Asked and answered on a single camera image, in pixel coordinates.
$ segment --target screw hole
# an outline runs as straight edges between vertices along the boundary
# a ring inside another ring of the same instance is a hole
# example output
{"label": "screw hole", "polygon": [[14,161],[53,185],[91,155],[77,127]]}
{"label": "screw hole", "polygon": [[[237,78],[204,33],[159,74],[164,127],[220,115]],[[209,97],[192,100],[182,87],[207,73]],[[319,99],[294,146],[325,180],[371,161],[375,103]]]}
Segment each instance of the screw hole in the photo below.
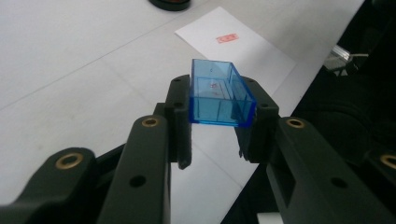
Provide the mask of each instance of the screw hole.
{"label": "screw hole", "polygon": [[67,164],[70,164],[70,163],[73,163],[76,161],[77,161],[77,156],[71,156],[71,157],[67,157],[64,160],[62,160],[62,164],[67,165]]}
{"label": "screw hole", "polygon": [[157,119],[152,119],[152,118],[150,118],[150,119],[145,119],[145,120],[143,120],[142,121],[142,124],[143,124],[143,126],[145,126],[145,127],[154,127],[154,126],[157,126],[157,124],[158,124],[158,120]]}
{"label": "screw hole", "polygon": [[137,175],[129,181],[132,188],[140,188],[146,184],[146,178],[142,175]]}
{"label": "screw hole", "polygon": [[345,182],[343,179],[334,177],[332,178],[332,184],[335,185],[337,188],[340,189],[346,189],[347,188],[347,182]]}
{"label": "screw hole", "polygon": [[291,126],[293,128],[302,129],[303,127],[305,127],[305,124],[298,119],[288,119],[288,120],[286,120],[286,122],[289,124],[289,126]]}

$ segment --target white paper sheet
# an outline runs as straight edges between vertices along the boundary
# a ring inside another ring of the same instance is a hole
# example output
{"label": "white paper sheet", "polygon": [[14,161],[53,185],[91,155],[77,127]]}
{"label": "white paper sheet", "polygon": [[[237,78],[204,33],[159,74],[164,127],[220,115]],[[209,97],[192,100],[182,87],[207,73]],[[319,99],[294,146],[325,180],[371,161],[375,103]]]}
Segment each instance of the white paper sheet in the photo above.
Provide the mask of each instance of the white paper sheet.
{"label": "white paper sheet", "polygon": [[257,219],[260,224],[283,224],[279,213],[259,213]]}
{"label": "white paper sheet", "polygon": [[257,80],[272,95],[296,62],[222,7],[176,34],[207,59],[234,63],[241,76]]}

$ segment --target red stamp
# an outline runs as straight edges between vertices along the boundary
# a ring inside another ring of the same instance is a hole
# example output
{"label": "red stamp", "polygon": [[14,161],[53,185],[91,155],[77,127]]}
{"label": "red stamp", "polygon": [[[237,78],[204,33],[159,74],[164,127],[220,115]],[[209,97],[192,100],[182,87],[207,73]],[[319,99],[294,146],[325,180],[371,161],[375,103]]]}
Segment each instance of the red stamp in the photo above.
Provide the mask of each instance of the red stamp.
{"label": "red stamp", "polygon": [[225,42],[230,42],[235,39],[239,39],[239,36],[237,34],[230,34],[230,35],[224,35],[224,36],[219,36],[216,38],[219,42],[219,44],[225,43]]}

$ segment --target black mechanical part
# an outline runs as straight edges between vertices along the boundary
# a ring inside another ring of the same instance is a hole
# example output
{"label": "black mechanical part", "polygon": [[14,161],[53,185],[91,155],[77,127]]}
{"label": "black mechanical part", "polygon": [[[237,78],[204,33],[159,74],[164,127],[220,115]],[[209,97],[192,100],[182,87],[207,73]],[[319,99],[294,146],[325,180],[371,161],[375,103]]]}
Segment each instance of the black mechanical part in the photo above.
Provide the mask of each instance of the black mechanical part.
{"label": "black mechanical part", "polygon": [[361,167],[351,166],[364,184],[396,216],[396,153],[377,148],[367,153]]}
{"label": "black mechanical part", "polygon": [[171,81],[164,104],[157,104],[154,114],[165,116],[169,125],[169,161],[179,169],[191,164],[191,123],[189,122],[190,76]]}
{"label": "black mechanical part", "polygon": [[285,223],[394,223],[392,213],[306,120],[280,119],[276,142],[287,167],[275,161],[267,174]]}
{"label": "black mechanical part", "polygon": [[0,207],[0,223],[78,223],[97,180],[96,160],[85,148],[49,157],[18,199]]}
{"label": "black mechanical part", "polygon": [[167,11],[181,11],[187,9],[191,0],[149,0],[152,5]]}
{"label": "black mechanical part", "polygon": [[248,77],[243,79],[257,105],[252,125],[248,128],[234,128],[240,147],[239,154],[250,162],[267,163],[274,149],[273,139],[276,121],[279,119],[279,107],[256,80]]}
{"label": "black mechanical part", "polygon": [[131,130],[97,223],[170,223],[168,124],[138,119]]}
{"label": "black mechanical part", "polygon": [[113,180],[113,176],[116,173],[115,171],[124,147],[125,144],[116,147],[96,158],[99,179],[96,182],[95,188],[91,192],[85,212],[82,214],[81,221],[79,223],[96,223],[96,219],[99,217],[102,205],[105,202],[111,181]]}
{"label": "black mechanical part", "polygon": [[392,17],[396,16],[396,2],[393,0],[372,0],[373,6]]}

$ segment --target mounting hole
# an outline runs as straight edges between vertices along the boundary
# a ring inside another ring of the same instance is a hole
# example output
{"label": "mounting hole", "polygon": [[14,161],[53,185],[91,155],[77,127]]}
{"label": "mounting hole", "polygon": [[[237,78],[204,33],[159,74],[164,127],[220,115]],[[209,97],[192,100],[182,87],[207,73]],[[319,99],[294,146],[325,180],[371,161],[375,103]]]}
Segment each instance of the mounting hole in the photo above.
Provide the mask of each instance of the mounting hole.
{"label": "mounting hole", "polygon": [[301,128],[302,129],[303,127],[305,127],[305,124],[298,119],[288,119],[288,120],[286,120],[286,123],[289,124],[289,126],[293,127],[293,128]]}
{"label": "mounting hole", "polygon": [[59,158],[55,163],[55,167],[60,170],[67,170],[79,165],[83,158],[81,153],[72,152]]}
{"label": "mounting hole", "polygon": [[136,175],[135,177],[131,178],[129,181],[129,185],[132,188],[140,188],[146,184],[146,178],[142,175]]}
{"label": "mounting hole", "polygon": [[182,107],[182,106],[183,106],[183,103],[174,103],[174,106],[175,106],[175,107]]}
{"label": "mounting hole", "polygon": [[142,121],[143,126],[151,128],[151,127],[155,127],[158,125],[160,121],[154,118],[148,118],[148,119],[144,119]]}
{"label": "mounting hole", "polygon": [[346,189],[347,188],[347,182],[345,182],[341,178],[333,177],[331,181],[332,181],[332,184],[334,186],[336,186],[337,188],[340,188],[340,189]]}
{"label": "mounting hole", "polygon": [[396,170],[396,156],[385,154],[380,158],[381,162],[387,165],[389,168]]}

